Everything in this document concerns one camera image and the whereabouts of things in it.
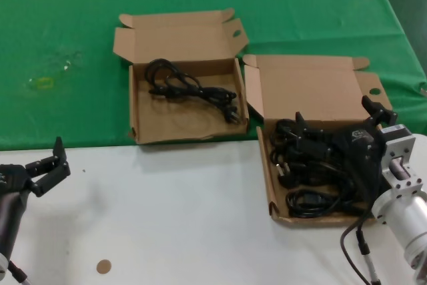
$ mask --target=white tabletop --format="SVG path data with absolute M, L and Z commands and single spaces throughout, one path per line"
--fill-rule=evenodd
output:
M 416 142 L 412 167 L 427 137 Z M 50 150 L 1 152 L 26 164 Z M 354 285 L 344 228 L 284 226 L 268 215 L 257 141 L 67 150 L 71 176 L 30 196 L 12 260 L 33 285 Z M 411 284 L 386 226 L 365 237 L 383 285 Z M 367 275 L 352 233 L 347 246 Z M 100 260 L 110 273 L 96 271 Z M 4 285 L 16 284 L 6 276 Z

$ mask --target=open cardboard box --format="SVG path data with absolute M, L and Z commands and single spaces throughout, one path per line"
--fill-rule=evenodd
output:
M 119 16 L 125 27 L 116 28 L 113 51 L 133 64 L 129 67 L 130 126 L 137 143 L 246 133 L 246 91 L 235 56 L 248 44 L 248 38 L 240 19 L 233 17 L 233 9 Z M 144 71 L 158 58 L 175 63 L 204 87 L 236 92 L 240 123 L 226 123 L 222 112 L 202 99 L 173 102 L 149 94 Z M 158 77 L 168 74 L 159 73 Z
M 321 129 L 338 129 L 364 121 L 369 115 L 362 107 L 363 95 L 391 109 L 379 77 L 375 73 L 357 71 L 369 66 L 369 60 L 363 57 L 245 55 L 243 61 L 248 103 L 264 118 L 264 129 L 258 127 L 257 133 L 270 216 L 290 223 L 335 224 L 353 220 L 354 217 L 340 213 L 311 219 L 290 217 L 285 202 L 288 190 L 279 184 L 276 167 L 269 158 L 272 151 L 269 137 L 279 119 L 295 119 L 297 111 L 309 125 Z

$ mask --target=box flap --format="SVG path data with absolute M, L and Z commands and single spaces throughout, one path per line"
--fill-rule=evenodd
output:
M 132 63 L 157 58 L 203 61 L 234 57 L 248 44 L 234 10 L 119 16 L 114 53 Z
M 294 119 L 297 111 L 313 121 L 367 117 L 353 72 L 369 65 L 366 58 L 245 55 L 243 60 L 248 103 L 265 119 Z

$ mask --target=black power cord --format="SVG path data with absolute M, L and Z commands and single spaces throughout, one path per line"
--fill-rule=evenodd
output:
M 296 130 L 296 122 L 282 119 L 270 136 L 273 150 L 270 161 L 279 171 L 279 183 L 293 189 L 300 185 L 308 187 L 333 186 L 336 194 L 319 192 L 307 188 L 291 190 L 286 195 L 289 215 L 297 218 L 317 218 L 332 212 L 343 212 L 351 216 L 360 216 L 364 210 L 355 206 L 360 201 L 356 186 L 350 175 L 343 170 L 344 158 L 335 152 L 328 141 L 328 133 L 321 138 L 307 133 L 302 138 Z M 328 143 L 328 155 L 319 159 L 318 143 Z M 303 145 L 311 146 L 308 151 Z
M 163 83 L 156 81 L 160 70 L 169 71 Z M 145 68 L 145 80 L 151 85 L 152 95 L 165 96 L 167 99 L 180 99 L 185 96 L 199 97 L 217 107 L 228 123 L 239 123 L 238 109 L 232 105 L 236 93 L 220 87 L 202 87 L 199 80 L 182 72 L 176 65 L 166 59 L 153 60 Z

